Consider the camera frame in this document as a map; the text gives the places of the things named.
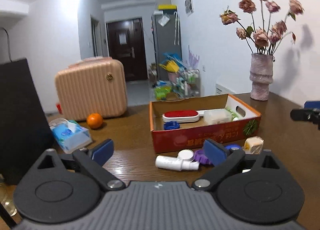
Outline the green spray bottle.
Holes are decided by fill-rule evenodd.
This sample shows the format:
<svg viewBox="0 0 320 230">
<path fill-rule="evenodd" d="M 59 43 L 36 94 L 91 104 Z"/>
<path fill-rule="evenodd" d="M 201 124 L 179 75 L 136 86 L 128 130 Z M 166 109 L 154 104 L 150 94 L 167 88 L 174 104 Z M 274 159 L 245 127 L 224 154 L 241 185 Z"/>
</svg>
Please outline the green spray bottle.
<svg viewBox="0 0 320 230">
<path fill-rule="evenodd" d="M 231 114 L 231 121 L 238 121 L 239 120 L 239 116 L 231 108 L 225 107 L 225 110 Z"/>
</svg>

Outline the glass jar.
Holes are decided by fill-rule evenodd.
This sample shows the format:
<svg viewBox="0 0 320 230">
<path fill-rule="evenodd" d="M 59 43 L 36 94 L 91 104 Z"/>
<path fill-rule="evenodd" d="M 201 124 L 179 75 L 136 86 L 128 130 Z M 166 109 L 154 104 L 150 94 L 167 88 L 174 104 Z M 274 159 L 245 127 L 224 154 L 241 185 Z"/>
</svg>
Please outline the glass jar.
<svg viewBox="0 0 320 230">
<path fill-rule="evenodd" d="M 12 196 L 9 194 L 7 187 L 4 183 L 3 176 L 1 175 L 0 179 L 0 202 L 1 205 L 5 208 L 8 214 L 13 217 L 17 214 L 17 209 L 14 206 Z"/>
</svg>

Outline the orange fruit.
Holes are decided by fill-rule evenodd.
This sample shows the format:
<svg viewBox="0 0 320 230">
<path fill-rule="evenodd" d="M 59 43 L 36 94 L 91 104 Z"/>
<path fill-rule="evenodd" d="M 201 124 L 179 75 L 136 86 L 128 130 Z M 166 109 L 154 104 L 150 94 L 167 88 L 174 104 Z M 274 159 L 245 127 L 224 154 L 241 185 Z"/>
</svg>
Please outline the orange fruit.
<svg viewBox="0 0 320 230">
<path fill-rule="evenodd" d="M 87 125 L 91 129 L 99 129 L 103 125 L 103 117 L 98 113 L 90 114 L 86 119 Z"/>
</svg>

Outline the purple gear-shaped lid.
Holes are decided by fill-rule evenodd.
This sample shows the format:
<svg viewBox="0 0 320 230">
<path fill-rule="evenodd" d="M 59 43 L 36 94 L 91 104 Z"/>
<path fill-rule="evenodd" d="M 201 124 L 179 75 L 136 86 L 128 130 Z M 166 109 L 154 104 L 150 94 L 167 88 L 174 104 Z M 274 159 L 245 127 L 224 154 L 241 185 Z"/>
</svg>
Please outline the purple gear-shaped lid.
<svg viewBox="0 0 320 230">
<path fill-rule="evenodd" d="M 203 149 L 198 149 L 194 152 L 194 161 L 199 162 L 201 165 L 208 165 L 211 166 L 212 162 L 208 159 L 208 157 L 204 154 Z"/>
</svg>

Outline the small white round cap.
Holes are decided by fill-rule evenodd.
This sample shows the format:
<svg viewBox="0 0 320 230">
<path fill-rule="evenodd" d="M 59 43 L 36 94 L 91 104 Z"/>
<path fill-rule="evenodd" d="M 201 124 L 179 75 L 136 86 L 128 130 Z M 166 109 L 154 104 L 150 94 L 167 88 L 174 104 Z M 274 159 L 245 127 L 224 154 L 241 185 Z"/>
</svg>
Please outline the small white round cap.
<svg viewBox="0 0 320 230">
<path fill-rule="evenodd" d="M 182 161 L 192 162 L 194 160 L 194 152 L 190 149 L 184 149 L 178 152 L 177 158 Z"/>
</svg>

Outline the red cardboard box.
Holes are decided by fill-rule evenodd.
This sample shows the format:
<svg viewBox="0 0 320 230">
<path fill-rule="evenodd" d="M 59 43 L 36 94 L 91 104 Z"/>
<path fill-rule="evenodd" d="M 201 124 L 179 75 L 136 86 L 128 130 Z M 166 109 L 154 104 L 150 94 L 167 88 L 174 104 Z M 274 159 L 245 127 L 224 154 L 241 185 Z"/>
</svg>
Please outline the red cardboard box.
<svg viewBox="0 0 320 230">
<path fill-rule="evenodd" d="M 212 110 L 227 108 L 236 112 L 236 121 L 207 125 L 202 118 L 193 123 L 180 123 L 178 129 L 165 130 L 163 114 L 169 111 Z M 168 153 L 203 146 L 211 138 L 218 143 L 229 143 L 255 136 L 259 130 L 261 113 L 234 95 L 216 95 L 185 98 L 172 101 L 157 101 L 149 104 L 150 131 L 156 153 Z"/>
</svg>

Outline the blue gear-shaped lid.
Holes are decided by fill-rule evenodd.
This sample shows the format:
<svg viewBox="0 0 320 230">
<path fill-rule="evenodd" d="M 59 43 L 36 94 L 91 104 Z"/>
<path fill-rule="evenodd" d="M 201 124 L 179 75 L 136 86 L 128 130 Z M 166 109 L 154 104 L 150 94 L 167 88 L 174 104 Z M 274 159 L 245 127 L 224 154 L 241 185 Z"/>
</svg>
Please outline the blue gear-shaped lid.
<svg viewBox="0 0 320 230">
<path fill-rule="evenodd" d="M 180 129 L 180 124 L 176 121 L 165 122 L 163 128 L 164 130 Z"/>
</svg>

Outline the blue round lid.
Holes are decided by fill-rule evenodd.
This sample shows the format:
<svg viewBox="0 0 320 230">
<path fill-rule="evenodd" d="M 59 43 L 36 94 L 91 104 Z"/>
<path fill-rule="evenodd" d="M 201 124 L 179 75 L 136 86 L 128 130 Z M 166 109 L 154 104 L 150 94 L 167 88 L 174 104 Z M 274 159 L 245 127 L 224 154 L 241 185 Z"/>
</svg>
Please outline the blue round lid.
<svg viewBox="0 0 320 230">
<path fill-rule="evenodd" d="M 237 145 L 237 144 L 225 145 L 224 148 L 227 149 L 227 150 L 238 150 L 238 149 L 242 149 L 242 147 L 239 146 L 239 145 Z"/>
</svg>

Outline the red white lint brush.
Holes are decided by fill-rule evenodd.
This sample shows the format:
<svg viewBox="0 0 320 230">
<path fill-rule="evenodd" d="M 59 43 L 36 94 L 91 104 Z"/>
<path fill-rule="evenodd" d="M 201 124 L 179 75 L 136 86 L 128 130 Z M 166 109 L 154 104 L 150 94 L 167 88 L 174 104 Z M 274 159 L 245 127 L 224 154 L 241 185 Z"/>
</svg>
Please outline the red white lint brush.
<svg viewBox="0 0 320 230">
<path fill-rule="evenodd" d="M 197 122 L 200 117 L 203 117 L 204 110 L 180 110 L 168 111 L 162 115 L 164 123 L 177 122 L 177 123 L 193 123 Z"/>
</svg>

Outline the yellow box on fridge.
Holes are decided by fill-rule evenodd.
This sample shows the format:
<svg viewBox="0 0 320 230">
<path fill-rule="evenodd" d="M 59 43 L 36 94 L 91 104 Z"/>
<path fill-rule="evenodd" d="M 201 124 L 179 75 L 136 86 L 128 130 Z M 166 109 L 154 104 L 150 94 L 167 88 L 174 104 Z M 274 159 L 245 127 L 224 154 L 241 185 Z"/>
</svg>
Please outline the yellow box on fridge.
<svg viewBox="0 0 320 230">
<path fill-rule="evenodd" d="M 160 11 L 176 11 L 177 6 L 172 4 L 160 4 L 158 5 L 158 10 Z"/>
</svg>

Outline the white pill bottle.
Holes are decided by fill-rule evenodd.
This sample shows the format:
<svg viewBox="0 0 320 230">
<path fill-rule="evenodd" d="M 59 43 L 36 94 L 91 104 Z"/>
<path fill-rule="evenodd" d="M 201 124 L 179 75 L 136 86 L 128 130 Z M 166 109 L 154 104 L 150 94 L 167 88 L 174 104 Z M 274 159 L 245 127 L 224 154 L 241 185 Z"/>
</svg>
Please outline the white pill bottle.
<svg viewBox="0 0 320 230">
<path fill-rule="evenodd" d="M 216 125 L 232 121 L 232 114 L 226 109 L 206 110 L 203 120 L 207 125 Z"/>
</svg>

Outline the dark brown door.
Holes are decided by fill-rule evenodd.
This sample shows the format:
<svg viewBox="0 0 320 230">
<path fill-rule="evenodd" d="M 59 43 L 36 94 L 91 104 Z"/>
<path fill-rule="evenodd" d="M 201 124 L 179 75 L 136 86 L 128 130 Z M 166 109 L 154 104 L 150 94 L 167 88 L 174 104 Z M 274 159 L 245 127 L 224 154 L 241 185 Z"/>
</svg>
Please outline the dark brown door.
<svg viewBox="0 0 320 230">
<path fill-rule="evenodd" d="M 142 18 L 106 23 L 109 55 L 124 67 L 125 80 L 148 78 Z"/>
</svg>

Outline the pink ribbed suitcase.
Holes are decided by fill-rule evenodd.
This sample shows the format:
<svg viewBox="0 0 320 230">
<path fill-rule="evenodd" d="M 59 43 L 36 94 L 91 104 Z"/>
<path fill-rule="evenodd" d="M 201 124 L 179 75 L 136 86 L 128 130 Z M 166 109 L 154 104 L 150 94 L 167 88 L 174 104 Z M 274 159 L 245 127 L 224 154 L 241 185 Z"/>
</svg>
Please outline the pink ribbed suitcase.
<svg viewBox="0 0 320 230">
<path fill-rule="evenodd" d="M 66 119 L 84 121 L 93 114 L 118 117 L 127 110 L 123 64 L 111 57 L 86 58 L 55 76 L 55 87 Z"/>
</svg>

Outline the yellow watering can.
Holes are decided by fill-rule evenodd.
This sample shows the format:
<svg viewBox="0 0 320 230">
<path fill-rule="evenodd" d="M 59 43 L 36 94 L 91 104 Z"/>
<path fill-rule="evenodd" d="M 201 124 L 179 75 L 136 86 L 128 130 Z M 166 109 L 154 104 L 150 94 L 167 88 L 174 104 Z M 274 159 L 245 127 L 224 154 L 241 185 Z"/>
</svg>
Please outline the yellow watering can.
<svg viewBox="0 0 320 230">
<path fill-rule="evenodd" d="M 165 64 L 159 64 L 159 66 L 170 73 L 178 73 L 180 69 L 174 60 L 168 60 Z"/>
</svg>

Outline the white spray bottle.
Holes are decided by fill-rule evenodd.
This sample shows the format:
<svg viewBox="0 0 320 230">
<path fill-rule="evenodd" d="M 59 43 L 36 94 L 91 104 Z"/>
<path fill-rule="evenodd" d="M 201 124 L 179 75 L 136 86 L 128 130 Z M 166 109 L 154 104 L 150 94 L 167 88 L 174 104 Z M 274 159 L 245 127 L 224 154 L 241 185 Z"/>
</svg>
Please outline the white spray bottle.
<svg viewBox="0 0 320 230">
<path fill-rule="evenodd" d="M 162 156 L 156 157 L 155 166 L 159 169 L 183 171 L 183 170 L 198 170 L 199 162 L 180 160 L 178 158 Z"/>
</svg>

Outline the grey refrigerator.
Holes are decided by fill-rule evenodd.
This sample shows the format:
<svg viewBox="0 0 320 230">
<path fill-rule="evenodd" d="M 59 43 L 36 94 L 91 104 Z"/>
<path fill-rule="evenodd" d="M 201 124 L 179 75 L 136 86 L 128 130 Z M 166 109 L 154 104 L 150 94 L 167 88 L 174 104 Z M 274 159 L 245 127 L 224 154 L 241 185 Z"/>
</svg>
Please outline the grey refrigerator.
<svg viewBox="0 0 320 230">
<path fill-rule="evenodd" d="M 173 9 L 155 11 L 151 23 L 158 79 L 168 80 L 167 71 L 159 64 L 164 63 L 166 53 L 182 56 L 178 13 Z"/>
</svg>

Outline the blue tissue pack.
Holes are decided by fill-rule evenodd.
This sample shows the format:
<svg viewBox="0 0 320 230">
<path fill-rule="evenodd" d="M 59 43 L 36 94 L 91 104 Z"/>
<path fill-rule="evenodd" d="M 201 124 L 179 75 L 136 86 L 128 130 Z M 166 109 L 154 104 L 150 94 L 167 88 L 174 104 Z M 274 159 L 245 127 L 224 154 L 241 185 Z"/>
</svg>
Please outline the blue tissue pack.
<svg viewBox="0 0 320 230">
<path fill-rule="evenodd" d="M 74 120 L 57 118 L 49 122 L 49 127 L 56 142 L 66 154 L 71 154 L 93 142 L 89 130 Z"/>
</svg>

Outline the black paper bag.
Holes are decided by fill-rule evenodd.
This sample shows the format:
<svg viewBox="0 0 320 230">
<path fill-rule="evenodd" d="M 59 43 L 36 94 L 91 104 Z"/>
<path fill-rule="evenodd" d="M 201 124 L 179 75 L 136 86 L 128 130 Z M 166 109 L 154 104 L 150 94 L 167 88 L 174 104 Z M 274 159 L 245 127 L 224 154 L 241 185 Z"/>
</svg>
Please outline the black paper bag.
<svg viewBox="0 0 320 230">
<path fill-rule="evenodd" d="M 1 175 L 17 185 L 55 139 L 26 59 L 1 65 Z"/>
</svg>

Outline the cream square container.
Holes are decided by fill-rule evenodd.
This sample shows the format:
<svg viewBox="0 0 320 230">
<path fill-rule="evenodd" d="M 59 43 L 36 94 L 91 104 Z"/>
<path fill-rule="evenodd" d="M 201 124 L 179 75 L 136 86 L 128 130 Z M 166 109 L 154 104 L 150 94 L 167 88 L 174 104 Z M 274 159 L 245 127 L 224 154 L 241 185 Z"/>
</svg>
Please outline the cream square container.
<svg viewBox="0 0 320 230">
<path fill-rule="evenodd" d="M 243 151 L 247 154 L 260 154 L 264 145 L 264 140 L 258 136 L 250 137 L 245 140 Z"/>
</svg>

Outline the dried pink flowers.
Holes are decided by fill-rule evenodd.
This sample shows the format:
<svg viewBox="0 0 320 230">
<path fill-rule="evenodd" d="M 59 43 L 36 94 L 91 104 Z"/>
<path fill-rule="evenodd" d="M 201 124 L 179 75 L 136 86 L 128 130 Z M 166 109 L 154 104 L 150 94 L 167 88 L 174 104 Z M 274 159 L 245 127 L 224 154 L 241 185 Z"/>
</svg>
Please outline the dried pink flowers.
<svg viewBox="0 0 320 230">
<path fill-rule="evenodd" d="M 287 28 L 287 19 L 296 20 L 305 10 L 298 0 L 289 0 L 289 8 L 283 20 L 272 23 L 272 15 L 278 13 L 281 7 L 273 0 L 240 0 L 238 7 L 243 13 L 251 16 L 251 23 L 245 26 L 241 23 L 238 14 L 226 8 L 219 15 L 221 23 L 225 26 L 238 24 L 236 35 L 244 40 L 252 53 L 274 56 L 285 37 L 291 36 L 292 43 L 296 42 L 296 35 Z"/>
</svg>

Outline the pink textured vase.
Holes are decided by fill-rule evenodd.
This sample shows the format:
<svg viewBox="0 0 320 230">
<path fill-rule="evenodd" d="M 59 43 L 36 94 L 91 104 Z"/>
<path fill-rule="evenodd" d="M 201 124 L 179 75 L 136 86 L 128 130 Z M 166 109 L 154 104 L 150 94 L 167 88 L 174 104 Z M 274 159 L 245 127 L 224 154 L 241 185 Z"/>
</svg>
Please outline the pink textured vase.
<svg viewBox="0 0 320 230">
<path fill-rule="evenodd" d="M 271 55 L 253 53 L 249 79 L 252 82 L 251 99 L 267 101 L 269 85 L 273 83 L 273 57 Z"/>
</svg>

